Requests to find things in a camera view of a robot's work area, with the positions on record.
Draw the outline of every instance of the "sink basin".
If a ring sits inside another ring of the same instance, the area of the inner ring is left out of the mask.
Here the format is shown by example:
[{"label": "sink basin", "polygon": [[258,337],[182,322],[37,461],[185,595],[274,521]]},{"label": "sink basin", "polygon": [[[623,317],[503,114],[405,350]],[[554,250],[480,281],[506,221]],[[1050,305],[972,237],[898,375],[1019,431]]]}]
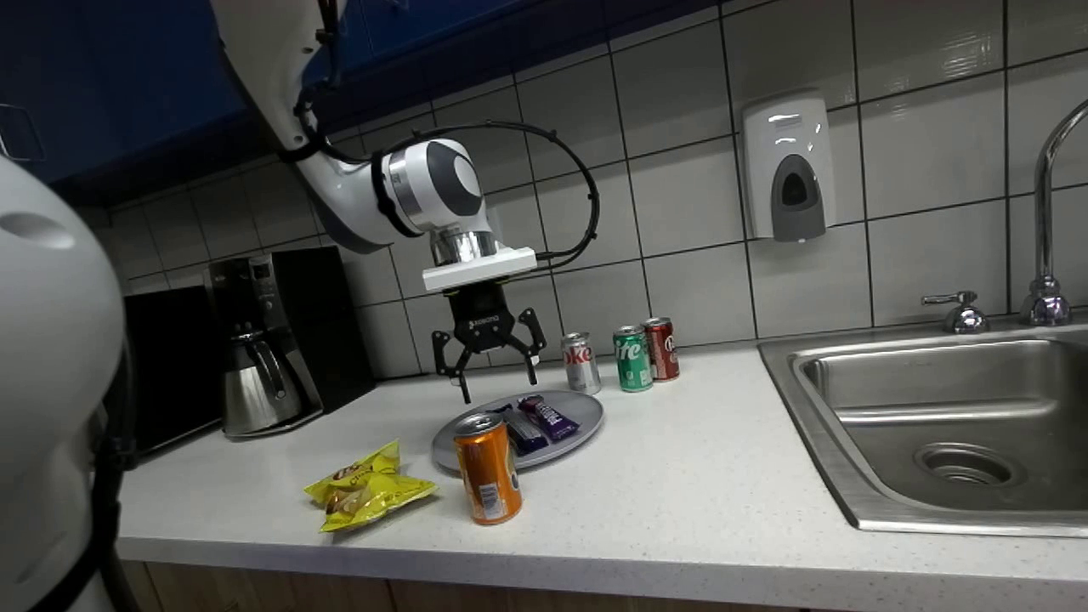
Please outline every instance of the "sink basin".
[{"label": "sink basin", "polygon": [[1088,325],[763,358],[852,525],[1088,538]]}]

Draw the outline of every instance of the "grey plate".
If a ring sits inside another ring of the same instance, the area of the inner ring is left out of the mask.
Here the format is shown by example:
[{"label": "grey plate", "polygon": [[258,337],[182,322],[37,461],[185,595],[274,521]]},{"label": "grey plate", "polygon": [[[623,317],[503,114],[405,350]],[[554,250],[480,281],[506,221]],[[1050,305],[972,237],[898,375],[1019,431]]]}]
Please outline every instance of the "grey plate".
[{"label": "grey plate", "polygon": [[[462,413],[459,417],[447,420],[447,427],[439,427],[439,435],[432,437],[432,461],[447,473],[457,473],[457,427],[462,417],[471,416],[497,416],[499,408],[515,403],[515,401],[523,401],[523,397],[535,397],[535,393],[517,393],[517,397],[506,397],[506,401],[493,401],[493,403],[480,403],[472,413]],[[575,393],[575,390],[544,390],[540,393],[549,408],[563,413],[564,417],[577,420],[577,435],[573,437],[563,437],[563,442],[551,442],[531,454],[517,454],[517,469],[535,469],[535,465],[544,465],[544,461],[554,461],[575,450],[582,450],[597,431],[601,431],[605,424],[605,413],[601,413],[601,401],[593,397],[593,393]]]}]

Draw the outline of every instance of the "black cable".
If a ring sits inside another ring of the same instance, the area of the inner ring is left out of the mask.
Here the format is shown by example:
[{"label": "black cable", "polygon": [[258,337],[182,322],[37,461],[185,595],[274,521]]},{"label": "black cable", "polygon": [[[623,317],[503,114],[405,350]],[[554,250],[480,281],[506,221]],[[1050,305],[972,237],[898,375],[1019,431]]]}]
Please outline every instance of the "black cable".
[{"label": "black cable", "polygon": [[531,126],[531,122],[462,122],[462,126],[439,126],[439,130],[430,130],[430,133],[416,133],[411,138],[405,138],[405,142],[399,142],[391,148],[405,148],[405,145],[416,145],[416,142],[427,142],[427,138],[439,138],[439,136],[448,136],[448,133],[486,133],[486,130],[540,136],[540,138],[554,142],[577,167],[577,175],[582,175],[582,181],[588,186],[588,193],[586,193],[588,196],[586,236],[573,248],[539,250],[539,258],[544,262],[544,273],[573,266],[588,248],[588,240],[599,237],[601,193],[599,193],[599,182],[593,181],[588,167],[582,163],[582,158],[559,133]]},{"label": "black cable", "polygon": [[[338,84],[339,80],[339,15],[338,15],[338,0],[316,0],[321,6],[321,17],[323,17],[323,31],[316,31],[316,42],[330,52],[330,77],[326,84]],[[313,118],[313,105],[309,97],[316,94],[316,88],[302,88],[300,93],[300,101],[297,101],[297,118],[308,133],[308,142],[300,148],[284,148],[278,158],[285,163],[300,163],[313,154],[326,154],[334,159],[345,159],[345,163],[363,163],[345,148],[338,148],[326,133],[321,130],[321,122]],[[448,133],[486,133],[486,130],[503,130],[503,133],[531,133],[539,138],[549,138],[554,142],[582,175],[586,186],[588,186],[588,226],[586,226],[586,236],[573,246],[573,248],[563,248],[563,250],[539,250],[539,262],[544,262],[544,269],[539,273],[554,273],[554,269],[564,269],[573,266],[575,258],[582,258],[582,250],[588,248],[588,240],[599,237],[599,221],[601,221],[601,193],[599,193],[599,182],[593,181],[588,167],[582,163],[582,158],[551,130],[540,130],[540,126],[531,126],[531,122],[462,122],[462,126],[439,126],[439,130],[430,130],[430,133],[416,133],[411,138],[399,142],[394,148],[405,148],[405,145],[416,145],[416,142],[427,142],[427,138],[439,138],[439,136],[448,136]],[[378,148],[372,158],[372,169],[382,169],[382,158],[386,148]],[[386,193],[386,181],[378,176],[373,181],[373,190],[378,190],[378,205],[386,199],[386,207],[391,205],[389,193]],[[386,210],[386,218],[403,231],[403,236],[416,236],[391,207]]]}]

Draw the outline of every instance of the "chip bag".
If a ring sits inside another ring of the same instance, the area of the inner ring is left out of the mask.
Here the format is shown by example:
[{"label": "chip bag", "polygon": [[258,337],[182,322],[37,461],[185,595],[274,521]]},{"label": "chip bag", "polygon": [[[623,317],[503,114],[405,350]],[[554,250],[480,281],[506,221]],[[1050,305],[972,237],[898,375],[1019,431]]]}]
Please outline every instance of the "chip bag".
[{"label": "chip bag", "polygon": [[435,484],[403,475],[399,442],[389,442],[369,458],[308,485],[309,502],[326,510],[326,535],[378,525],[382,517],[432,493]]}]

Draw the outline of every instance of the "coffee maker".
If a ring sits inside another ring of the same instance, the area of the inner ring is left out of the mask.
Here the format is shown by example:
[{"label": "coffee maker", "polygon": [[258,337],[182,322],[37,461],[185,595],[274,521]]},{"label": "coffee maker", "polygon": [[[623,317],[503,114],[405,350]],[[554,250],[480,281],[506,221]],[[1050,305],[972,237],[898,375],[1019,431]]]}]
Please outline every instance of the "coffee maker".
[{"label": "coffee maker", "polygon": [[228,437],[300,427],[378,383],[338,248],[214,262],[210,297],[228,331]]}]

